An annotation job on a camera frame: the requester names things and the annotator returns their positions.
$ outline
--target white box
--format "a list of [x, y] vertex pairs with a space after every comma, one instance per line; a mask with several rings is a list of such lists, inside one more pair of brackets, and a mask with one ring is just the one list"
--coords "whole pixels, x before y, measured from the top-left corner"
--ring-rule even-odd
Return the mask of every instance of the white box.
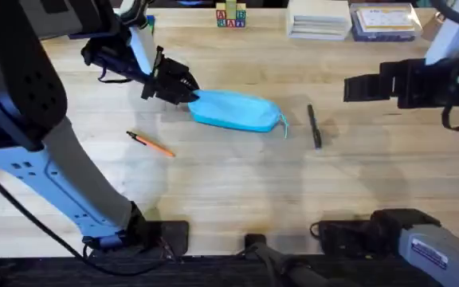
[[342, 41], [351, 29], [347, 1], [290, 0], [286, 11], [288, 37]]

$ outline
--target orange pen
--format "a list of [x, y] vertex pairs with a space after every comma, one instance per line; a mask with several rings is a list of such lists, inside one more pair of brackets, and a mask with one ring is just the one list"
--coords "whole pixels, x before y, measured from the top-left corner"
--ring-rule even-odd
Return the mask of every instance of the orange pen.
[[164, 147], [160, 147], [159, 145], [152, 143], [150, 140], [144, 139], [142, 136], [136, 135], [134, 132], [127, 132], [127, 134], [135, 141], [140, 142], [146, 146], [153, 147], [157, 151], [162, 152], [164, 155], [175, 157], [175, 154], [172, 151], [168, 151]]

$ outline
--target alphabet blocks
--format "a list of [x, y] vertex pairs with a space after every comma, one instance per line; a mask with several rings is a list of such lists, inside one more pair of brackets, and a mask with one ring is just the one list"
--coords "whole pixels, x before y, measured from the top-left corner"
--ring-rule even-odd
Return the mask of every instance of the alphabet blocks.
[[247, 16], [245, 3], [237, 3], [237, 0], [218, 2], [215, 6], [215, 16], [218, 27], [244, 28]]

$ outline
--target wooden table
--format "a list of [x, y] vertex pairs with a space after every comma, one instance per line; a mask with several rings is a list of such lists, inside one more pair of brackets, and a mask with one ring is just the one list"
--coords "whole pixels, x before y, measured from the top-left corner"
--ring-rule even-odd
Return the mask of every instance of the wooden table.
[[[190, 254], [232, 254], [244, 234], [265, 233], [284, 252], [316, 252], [308, 227], [321, 218], [414, 207], [459, 236], [459, 133], [440, 110], [389, 102], [343, 102], [343, 79], [376, 73], [383, 61], [423, 57], [429, 42], [357, 43], [289, 39], [284, 10], [249, 10], [245, 29], [219, 29], [213, 10], [151, 10], [156, 43], [188, 64], [203, 88], [275, 101], [291, 124], [267, 134], [196, 124], [185, 107], [140, 99], [141, 85], [103, 85], [84, 66], [83, 41], [44, 43], [69, 97], [68, 116], [86, 152], [149, 219], [186, 219]], [[426, 23], [433, 10], [418, 10]], [[306, 105], [324, 138], [316, 152]], [[454, 112], [459, 122], [459, 111]], [[178, 155], [168, 159], [130, 140], [136, 129]], [[76, 248], [77, 228], [17, 179], [0, 180]], [[0, 196], [0, 257], [68, 255]]]

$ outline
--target blue pencil case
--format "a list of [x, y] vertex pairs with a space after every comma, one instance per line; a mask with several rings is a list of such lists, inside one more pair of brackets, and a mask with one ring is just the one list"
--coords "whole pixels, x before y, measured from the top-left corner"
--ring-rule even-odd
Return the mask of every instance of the blue pencil case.
[[278, 122], [284, 122], [284, 137], [288, 122], [279, 107], [270, 100], [239, 92], [198, 90], [199, 99], [189, 103], [195, 121], [223, 128], [251, 132], [270, 132]]

